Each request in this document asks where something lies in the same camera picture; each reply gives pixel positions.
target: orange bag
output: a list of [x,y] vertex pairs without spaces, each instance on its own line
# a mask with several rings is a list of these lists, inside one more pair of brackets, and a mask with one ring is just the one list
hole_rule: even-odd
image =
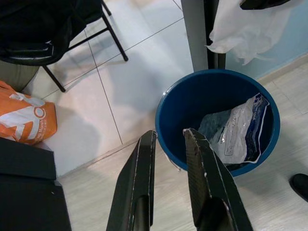
[[18,93],[0,81],[0,137],[35,144],[56,131],[53,103]]

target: white cloth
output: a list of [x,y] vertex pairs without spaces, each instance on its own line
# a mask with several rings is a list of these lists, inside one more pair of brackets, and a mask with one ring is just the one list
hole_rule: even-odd
[[215,53],[232,51],[244,64],[258,54],[268,51],[282,36],[291,10],[302,0],[264,10],[242,10],[242,0],[219,0],[214,27],[210,33],[213,43],[207,46]]

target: black shoe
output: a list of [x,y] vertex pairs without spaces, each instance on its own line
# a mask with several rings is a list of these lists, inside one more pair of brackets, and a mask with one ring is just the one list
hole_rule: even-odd
[[308,176],[305,174],[295,174],[289,180],[292,189],[308,202]]

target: white tile floor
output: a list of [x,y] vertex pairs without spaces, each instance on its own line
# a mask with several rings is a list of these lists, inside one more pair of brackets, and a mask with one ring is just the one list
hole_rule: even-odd
[[[265,87],[276,101],[281,133],[273,153],[256,169],[235,177],[255,231],[306,231],[308,203],[289,186],[296,173],[308,174],[308,64]],[[73,231],[105,230],[117,176],[134,145],[59,181],[64,187]],[[157,143],[152,231],[193,231],[187,173],[178,172]]]
[[[56,103],[58,131],[44,143],[59,176],[154,128],[162,93],[193,71],[179,0],[105,2],[129,61],[106,32],[50,65],[67,93],[43,69],[24,90]],[[71,44],[103,27],[88,25]]]

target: light blue wall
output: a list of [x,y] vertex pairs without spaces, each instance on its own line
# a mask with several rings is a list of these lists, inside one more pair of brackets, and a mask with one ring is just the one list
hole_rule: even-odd
[[226,68],[258,79],[308,53],[308,0],[294,8],[280,41],[263,55],[273,61],[253,59],[243,66],[231,53],[227,54]]

